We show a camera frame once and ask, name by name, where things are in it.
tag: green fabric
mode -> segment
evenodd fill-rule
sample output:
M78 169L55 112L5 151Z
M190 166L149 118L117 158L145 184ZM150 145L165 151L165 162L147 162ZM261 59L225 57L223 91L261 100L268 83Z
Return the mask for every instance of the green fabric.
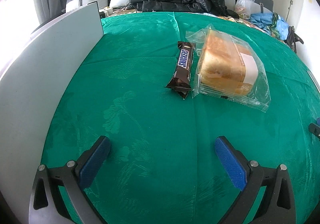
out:
M176 66L177 41L208 24L247 41L264 63L271 95L266 113L201 94L183 100L164 88ZM106 135L111 155L86 193L109 224L213 224L239 193L212 147L224 135L249 160L287 165L297 223L304 222L320 195L320 142L308 132L320 116L320 95L288 46L199 14L128 14L102 25L105 35L57 107L41 163L62 166ZM193 75L196 64L195 55Z

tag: bread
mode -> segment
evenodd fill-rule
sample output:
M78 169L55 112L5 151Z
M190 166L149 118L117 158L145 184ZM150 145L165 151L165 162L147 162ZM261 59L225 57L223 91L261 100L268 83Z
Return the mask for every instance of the bread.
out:
M226 33L209 30L199 74L201 82L213 89L227 95L247 95L258 77L258 68L250 50L236 41Z

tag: blue cloth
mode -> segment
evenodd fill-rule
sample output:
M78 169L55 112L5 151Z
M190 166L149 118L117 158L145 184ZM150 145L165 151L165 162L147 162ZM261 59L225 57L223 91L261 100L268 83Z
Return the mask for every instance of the blue cloth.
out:
M278 17L276 23L274 23L274 14ZM266 31L269 35L271 35L270 27L272 27L274 24L277 32L279 32L279 34L275 34L276 38L279 40L286 40L288 38L289 25L276 13L251 14L251 17L248 19L248 21Z

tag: plastic wrapper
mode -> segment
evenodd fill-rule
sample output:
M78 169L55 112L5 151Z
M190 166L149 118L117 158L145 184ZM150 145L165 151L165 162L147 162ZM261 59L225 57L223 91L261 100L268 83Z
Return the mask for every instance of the plastic wrapper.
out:
M212 27L187 32L186 37L202 45L193 96L203 93L267 111L271 99L266 72L246 41Z
M249 19L251 16L251 5L255 0L237 0L235 12L242 19Z

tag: blue gripper pad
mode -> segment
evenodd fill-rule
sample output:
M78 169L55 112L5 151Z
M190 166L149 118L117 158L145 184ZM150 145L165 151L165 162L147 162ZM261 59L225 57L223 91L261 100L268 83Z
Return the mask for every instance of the blue gripper pad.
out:
M79 187L81 190L91 186L100 167L102 166L103 161L108 156L110 149L110 140L108 138L104 138L81 168L79 171Z
M247 184L247 175L237 158L220 138L215 140L214 150L233 185L243 191Z

